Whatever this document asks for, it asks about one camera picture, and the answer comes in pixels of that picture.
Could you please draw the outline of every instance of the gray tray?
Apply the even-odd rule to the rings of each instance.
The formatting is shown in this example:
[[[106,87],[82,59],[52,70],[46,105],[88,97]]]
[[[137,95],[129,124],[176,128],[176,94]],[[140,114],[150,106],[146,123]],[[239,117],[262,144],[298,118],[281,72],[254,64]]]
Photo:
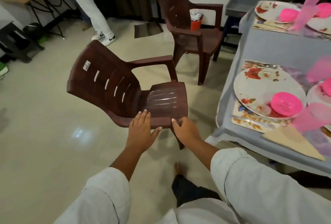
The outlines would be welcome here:
[[[225,8],[225,15],[229,17],[243,17],[251,7],[260,0],[229,0]]]

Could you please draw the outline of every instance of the dining table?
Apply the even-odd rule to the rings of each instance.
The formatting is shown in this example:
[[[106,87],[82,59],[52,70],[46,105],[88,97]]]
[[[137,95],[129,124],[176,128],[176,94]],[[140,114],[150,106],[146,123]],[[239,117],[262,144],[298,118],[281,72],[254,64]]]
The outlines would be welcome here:
[[[308,157],[267,140],[260,132],[231,121],[230,115],[233,113],[237,99],[233,88],[234,79],[242,71],[244,60],[297,68],[302,73],[306,73],[319,58],[331,55],[329,40],[254,29],[252,25],[255,18],[256,14],[252,8],[240,21],[239,31],[242,36],[218,103],[217,130],[206,139],[206,142],[216,145],[227,139],[271,160],[307,174],[325,176],[323,178],[331,181],[329,179],[331,178],[331,157],[325,156],[326,161]]]

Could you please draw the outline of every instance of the chair seat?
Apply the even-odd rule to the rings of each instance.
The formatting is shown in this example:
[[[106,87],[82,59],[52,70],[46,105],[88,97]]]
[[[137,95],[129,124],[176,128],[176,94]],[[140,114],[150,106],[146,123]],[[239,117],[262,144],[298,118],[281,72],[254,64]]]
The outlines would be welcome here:
[[[219,47],[221,40],[222,40],[222,31],[217,29],[209,29],[209,28],[202,28],[197,29],[202,33],[202,42],[204,45],[204,52],[212,55],[215,53],[217,48]],[[185,49],[189,53],[198,54],[198,43],[197,39],[192,36],[185,36],[187,41],[185,44]]]
[[[147,109],[151,116],[170,117],[176,120],[187,117],[187,96],[183,82],[156,84],[140,101],[140,110]]]

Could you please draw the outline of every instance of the tiled floor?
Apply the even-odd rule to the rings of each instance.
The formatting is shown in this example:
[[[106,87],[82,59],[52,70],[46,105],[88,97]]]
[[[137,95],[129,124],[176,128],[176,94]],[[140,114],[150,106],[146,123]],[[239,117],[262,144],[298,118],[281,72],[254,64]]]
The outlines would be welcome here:
[[[63,23],[66,40],[53,37],[29,64],[10,63],[10,72],[0,82],[1,223],[54,222],[86,180],[108,167],[125,146],[126,128],[66,92],[72,64],[94,32],[92,28],[82,32],[80,22]],[[173,39],[165,26],[164,33],[134,39],[138,22],[109,23],[117,36],[109,49],[125,61],[172,54]],[[232,58],[233,54],[221,51],[219,60],[210,63],[203,86],[197,86],[196,55],[184,55],[176,68],[178,79],[186,84],[189,117],[203,138],[216,128],[216,108]],[[165,66],[138,68],[134,74],[142,89],[170,80]],[[171,131],[163,130],[130,181],[129,223],[154,223],[175,207],[172,167],[178,160],[188,164],[188,178],[194,183],[217,190],[209,171],[189,150],[179,151]]]

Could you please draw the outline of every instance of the brown plastic chair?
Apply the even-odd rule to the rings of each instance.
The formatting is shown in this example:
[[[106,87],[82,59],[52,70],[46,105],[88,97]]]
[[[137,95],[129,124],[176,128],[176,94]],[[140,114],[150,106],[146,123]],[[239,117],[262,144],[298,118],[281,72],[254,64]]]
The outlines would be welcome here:
[[[175,66],[185,52],[199,55],[198,85],[205,82],[210,57],[218,56],[222,40],[221,18],[223,4],[194,4],[189,0],[158,0],[168,30],[175,41],[173,61]],[[215,29],[190,30],[190,9],[212,9],[216,11]]]
[[[171,81],[141,90],[132,69],[165,64]],[[121,127],[129,127],[139,111],[151,113],[151,129],[159,126],[173,132],[171,118],[187,117],[187,96],[183,82],[178,82],[172,56],[125,62],[94,40],[74,63],[67,92],[102,109]],[[177,139],[180,149],[184,145]]]

